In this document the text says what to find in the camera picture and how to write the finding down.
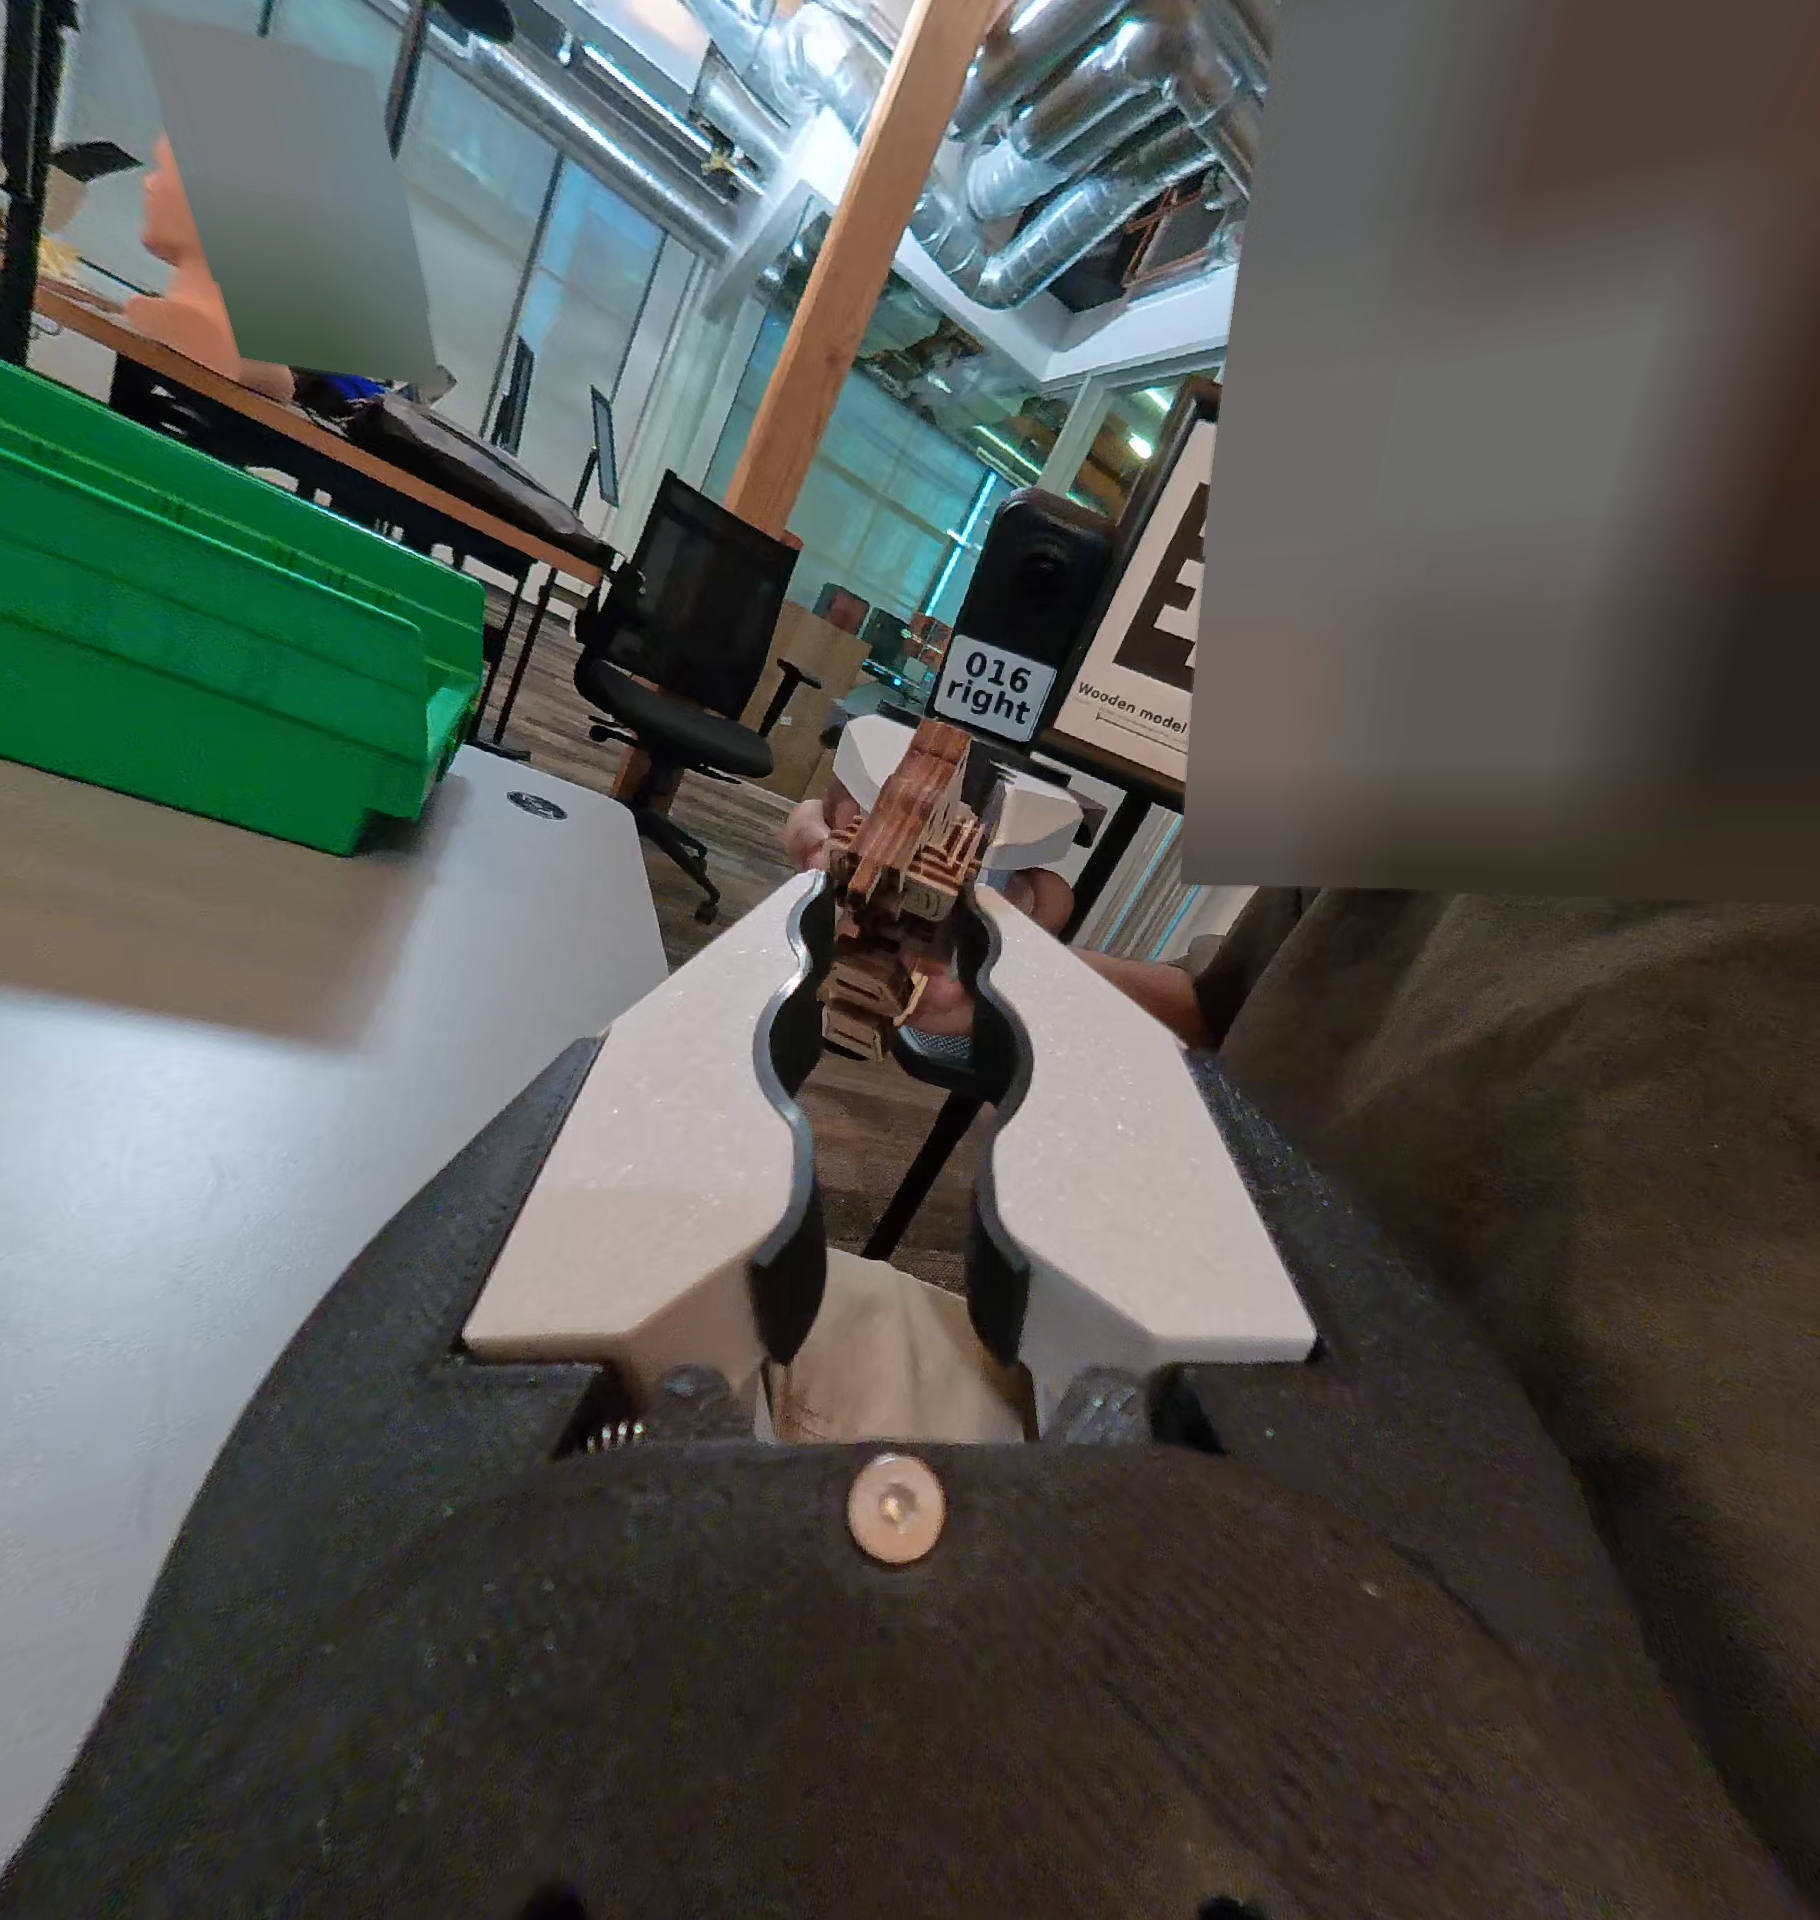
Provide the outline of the olive green shirt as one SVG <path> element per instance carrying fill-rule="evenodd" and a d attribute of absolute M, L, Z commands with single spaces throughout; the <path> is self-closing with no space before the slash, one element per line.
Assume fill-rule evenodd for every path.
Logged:
<path fill-rule="evenodd" d="M 1516 1373 L 1820 1908 L 1820 906 L 1264 886 L 1182 971 Z"/>

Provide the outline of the silver ventilation duct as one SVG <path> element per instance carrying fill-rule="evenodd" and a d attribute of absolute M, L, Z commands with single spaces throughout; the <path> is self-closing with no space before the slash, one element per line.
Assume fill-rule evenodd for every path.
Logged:
<path fill-rule="evenodd" d="M 1008 311 L 1199 184 L 1210 249 L 1239 235 L 1279 4 L 1005 4 L 971 61 L 907 237 Z"/>

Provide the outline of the wooden puzzle model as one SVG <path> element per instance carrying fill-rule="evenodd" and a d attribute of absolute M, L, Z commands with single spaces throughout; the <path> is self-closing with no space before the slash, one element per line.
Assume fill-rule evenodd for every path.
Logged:
<path fill-rule="evenodd" d="M 833 835 L 826 880 L 835 894 L 833 957 L 821 988 L 831 1050 L 878 1060 L 911 1020 L 922 972 L 955 951 L 955 917 L 982 863 L 985 825 L 966 797 L 973 737 L 965 728 L 917 724 L 933 758 L 933 818 L 920 841 L 878 830 Z"/>

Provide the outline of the cardboard box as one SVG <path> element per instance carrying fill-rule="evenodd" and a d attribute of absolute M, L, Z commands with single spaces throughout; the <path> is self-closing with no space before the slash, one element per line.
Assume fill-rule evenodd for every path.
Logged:
<path fill-rule="evenodd" d="M 884 679 L 866 673 L 868 651 L 871 644 L 857 633 L 835 626 L 797 602 L 782 604 L 770 658 L 744 708 L 744 724 L 763 724 L 779 698 L 784 662 L 819 686 L 797 682 L 768 730 L 775 769 L 759 781 L 766 790 L 786 800 L 802 800 L 821 790 L 816 780 L 826 753 L 824 733 L 841 728 L 848 696 L 857 696 L 859 712 L 875 711 L 885 698 L 897 698 L 907 706 L 920 703 L 919 696 L 899 696 Z"/>

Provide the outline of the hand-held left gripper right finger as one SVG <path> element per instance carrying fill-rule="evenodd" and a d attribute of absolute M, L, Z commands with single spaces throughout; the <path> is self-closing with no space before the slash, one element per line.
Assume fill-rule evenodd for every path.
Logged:
<path fill-rule="evenodd" d="M 984 886 L 956 965 L 992 1107 L 971 1326 L 1037 1414 L 1093 1369 L 1309 1361 L 1312 1318 L 1177 1036 Z"/>

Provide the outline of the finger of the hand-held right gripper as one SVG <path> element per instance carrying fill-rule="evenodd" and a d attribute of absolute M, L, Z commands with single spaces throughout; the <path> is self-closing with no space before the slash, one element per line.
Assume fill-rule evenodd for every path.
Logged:
<path fill-rule="evenodd" d="M 996 765 L 982 818 L 982 872 L 1020 874 L 1052 868 L 1067 858 L 1084 827 L 1084 805 L 1067 785 Z"/>
<path fill-rule="evenodd" d="M 933 818 L 933 758 L 922 730 L 865 714 L 852 718 L 831 769 L 831 832 L 849 835 L 878 814 L 878 830 L 920 841 Z"/>

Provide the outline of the long wooden workbench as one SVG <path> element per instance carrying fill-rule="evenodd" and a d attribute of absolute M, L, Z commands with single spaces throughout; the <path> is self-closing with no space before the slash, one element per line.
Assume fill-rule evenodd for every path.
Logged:
<path fill-rule="evenodd" d="M 111 406 L 149 429 L 195 445 L 231 466 L 292 480 L 305 497 L 346 510 L 364 501 L 396 529 L 422 521 L 433 544 L 482 559 L 501 548 L 514 564 L 548 565 L 585 587 L 604 581 L 614 553 L 598 540 L 561 544 L 447 493 L 352 445 L 333 425 L 272 401 L 130 327 L 118 306 L 59 277 L 41 277 L 34 313 L 115 359 Z"/>

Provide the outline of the green plastic bin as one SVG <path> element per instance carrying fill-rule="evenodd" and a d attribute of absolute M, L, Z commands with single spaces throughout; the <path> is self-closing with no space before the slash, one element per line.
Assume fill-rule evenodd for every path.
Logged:
<path fill-rule="evenodd" d="M 0 359 L 0 757 L 315 850 L 414 821 L 486 595 Z"/>

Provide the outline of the mannequin head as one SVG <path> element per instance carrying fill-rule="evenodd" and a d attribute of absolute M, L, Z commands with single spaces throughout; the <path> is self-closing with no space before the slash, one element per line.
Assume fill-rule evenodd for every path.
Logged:
<path fill-rule="evenodd" d="M 146 178 L 140 240 L 172 274 L 161 296 L 132 296 L 127 301 L 127 324 L 251 391 L 292 403 L 296 381 L 290 367 L 262 362 L 238 349 L 226 301 L 209 271 L 166 134 L 158 136 Z"/>

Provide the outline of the tall black pole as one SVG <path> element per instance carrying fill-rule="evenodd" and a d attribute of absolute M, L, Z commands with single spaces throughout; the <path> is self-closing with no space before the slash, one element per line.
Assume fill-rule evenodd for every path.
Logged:
<path fill-rule="evenodd" d="M 52 165 L 65 40 L 74 3 L 9 3 L 0 95 L 4 237 L 0 263 L 0 359 L 23 368 L 34 334 L 43 215 Z"/>

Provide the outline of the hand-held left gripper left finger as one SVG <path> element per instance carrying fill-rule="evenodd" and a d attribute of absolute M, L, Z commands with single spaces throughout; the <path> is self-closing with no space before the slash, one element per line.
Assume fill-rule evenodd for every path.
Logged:
<path fill-rule="evenodd" d="M 826 1286 L 799 1091 L 824 1054 L 835 896 L 777 889 L 604 1033 L 467 1315 L 491 1363 L 591 1361 L 639 1400 L 711 1369 L 761 1417 Z"/>

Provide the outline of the black office chair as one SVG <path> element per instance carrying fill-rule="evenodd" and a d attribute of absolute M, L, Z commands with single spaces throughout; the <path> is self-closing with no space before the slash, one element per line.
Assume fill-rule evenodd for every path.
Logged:
<path fill-rule="evenodd" d="M 574 622 L 574 688 L 594 712 L 590 737 L 618 742 L 645 769 L 611 793 L 637 837 L 660 848 L 702 899 L 721 904 L 707 846 L 679 827 L 672 799 L 685 774 L 725 783 L 768 777 L 775 747 L 744 721 L 779 628 L 797 548 L 735 516 L 669 471 L 634 553 Z"/>

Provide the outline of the wooden support beam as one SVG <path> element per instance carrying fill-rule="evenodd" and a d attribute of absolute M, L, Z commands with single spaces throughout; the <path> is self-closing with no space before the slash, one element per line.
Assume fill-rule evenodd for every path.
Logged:
<path fill-rule="evenodd" d="M 733 516 L 777 540 L 786 540 L 804 478 L 1000 8 L 919 3 L 909 15 L 724 497 Z"/>

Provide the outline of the beige trousers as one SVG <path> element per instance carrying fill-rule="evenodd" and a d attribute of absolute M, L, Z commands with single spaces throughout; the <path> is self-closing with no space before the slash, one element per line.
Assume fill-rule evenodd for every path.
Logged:
<path fill-rule="evenodd" d="M 763 1371 L 761 1423 L 782 1445 L 1021 1445 L 1037 1395 L 978 1337 L 966 1301 L 841 1249 L 811 1329 Z"/>

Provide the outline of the black case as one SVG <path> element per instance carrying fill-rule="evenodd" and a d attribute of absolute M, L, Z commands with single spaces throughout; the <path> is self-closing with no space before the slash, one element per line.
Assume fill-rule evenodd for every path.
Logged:
<path fill-rule="evenodd" d="M 384 391 L 358 401 L 342 425 L 352 445 L 501 518 L 521 533 L 549 540 L 602 571 L 617 564 L 614 550 L 595 538 L 576 511 L 509 453 L 444 420 L 433 406 L 398 391 Z"/>

